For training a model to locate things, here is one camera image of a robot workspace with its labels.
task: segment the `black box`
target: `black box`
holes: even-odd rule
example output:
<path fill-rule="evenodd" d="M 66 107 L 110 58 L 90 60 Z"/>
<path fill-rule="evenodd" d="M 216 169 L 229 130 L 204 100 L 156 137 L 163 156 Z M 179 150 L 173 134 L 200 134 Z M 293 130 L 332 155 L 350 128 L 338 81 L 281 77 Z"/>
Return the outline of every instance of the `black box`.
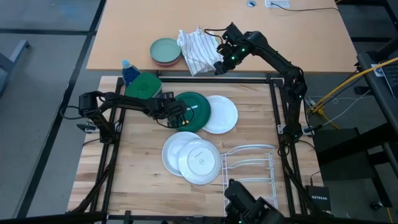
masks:
<path fill-rule="evenodd" d="M 308 194 L 312 201 L 318 205 L 318 207 L 325 211 L 331 212 L 330 206 L 330 195 L 329 189 L 327 187 L 317 187 L 317 186 L 305 186 Z"/>

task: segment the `green plate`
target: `green plate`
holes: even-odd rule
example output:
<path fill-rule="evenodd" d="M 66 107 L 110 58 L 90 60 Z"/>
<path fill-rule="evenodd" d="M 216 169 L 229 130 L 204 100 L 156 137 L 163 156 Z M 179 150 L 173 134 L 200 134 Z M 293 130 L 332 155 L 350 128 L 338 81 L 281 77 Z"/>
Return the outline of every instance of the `green plate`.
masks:
<path fill-rule="evenodd" d="M 193 118 L 189 124 L 178 128 L 179 131 L 196 132 L 209 121 L 211 108 L 209 101 L 203 95 L 195 92 L 181 93 L 175 97 L 176 100 L 182 100 L 187 106 L 193 109 Z M 190 120 L 192 111 L 187 107 L 187 112 L 184 114 L 185 119 Z"/>
<path fill-rule="evenodd" d="M 150 46 L 150 56 L 157 62 L 168 63 L 178 58 L 181 48 L 171 38 L 161 38 Z"/>

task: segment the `dish rack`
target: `dish rack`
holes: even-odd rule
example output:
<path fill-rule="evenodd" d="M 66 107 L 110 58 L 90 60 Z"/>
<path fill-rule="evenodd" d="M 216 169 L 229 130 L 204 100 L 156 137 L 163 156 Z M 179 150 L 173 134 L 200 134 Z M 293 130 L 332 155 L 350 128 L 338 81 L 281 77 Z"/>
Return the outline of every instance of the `dish rack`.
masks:
<path fill-rule="evenodd" d="M 263 197 L 269 203 L 273 203 L 275 208 L 278 209 L 278 199 L 276 194 L 276 186 L 275 186 L 275 176 L 274 176 L 274 164 L 275 160 L 273 159 L 273 152 L 275 147 L 268 144 L 250 144 L 250 145 L 243 145 L 237 146 L 227 153 L 221 155 L 222 166 L 221 166 L 221 173 L 223 178 L 223 192 L 228 187 L 229 178 L 228 178 L 228 170 L 233 170 L 238 167 L 242 166 L 262 166 L 266 167 L 269 170 L 268 177 L 253 177 L 253 178 L 242 178 L 236 179 L 241 183 L 245 182 L 265 182 L 272 187 L 272 195 Z M 263 159 L 243 159 L 232 164 L 228 164 L 228 156 L 232 156 L 237 154 L 238 152 L 242 151 L 264 151 L 264 158 Z M 223 196 L 223 204 L 224 204 L 224 216 L 226 216 L 225 207 L 229 204 L 229 200 Z"/>

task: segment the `white plate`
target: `white plate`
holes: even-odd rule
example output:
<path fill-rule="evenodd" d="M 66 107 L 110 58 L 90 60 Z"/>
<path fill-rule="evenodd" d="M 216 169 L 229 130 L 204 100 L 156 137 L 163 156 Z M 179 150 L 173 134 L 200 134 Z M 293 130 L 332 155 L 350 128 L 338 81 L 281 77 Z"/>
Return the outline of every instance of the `white plate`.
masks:
<path fill-rule="evenodd" d="M 162 160 L 166 169 L 174 175 L 182 177 L 178 168 L 178 152 L 186 145 L 186 143 L 201 138 L 188 131 L 175 133 L 166 140 L 162 149 Z"/>
<path fill-rule="evenodd" d="M 223 134 L 233 129 L 238 121 L 235 104 L 223 96 L 207 96 L 206 99 L 211 106 L 211 115 L 203 129 L 213 134 Z"/>
<path fill-rule="evenodd" d="M 208 184 L 220 173 L 221 155 L 208 141 L 191 141 L 180 150 L 178 166 L 187 181 L 197 185 Z"/>

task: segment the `green container lid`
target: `green container lid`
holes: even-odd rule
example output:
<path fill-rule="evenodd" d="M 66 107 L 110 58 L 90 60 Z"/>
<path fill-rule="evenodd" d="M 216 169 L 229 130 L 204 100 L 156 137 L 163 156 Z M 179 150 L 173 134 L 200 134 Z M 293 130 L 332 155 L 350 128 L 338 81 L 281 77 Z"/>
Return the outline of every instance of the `green container lid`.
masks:
<path fill-rule="evenodd" d="M 185 119 L 190 120 L 192 117 L 192 111 L 189 106 L 193 110 L 192 120 L 189 124 L 178 128 L 179 131 L 190 131 L 194 133 L 204 127 L 207 121 L 209 121 L 211 108 L 209 101 L 203 95 L 195 92 L 185 92 L 176 96 L 175 99 L 182 100 L 187 105 L 187 112 L 184 114 Z"/>
<path fill-rule="evenodd" d="M 154 97 L 159 89 L 162 88 L 162 82 L 151 73 L 141 73 L 126 89 L 126 96 L 140 99 Z"/>

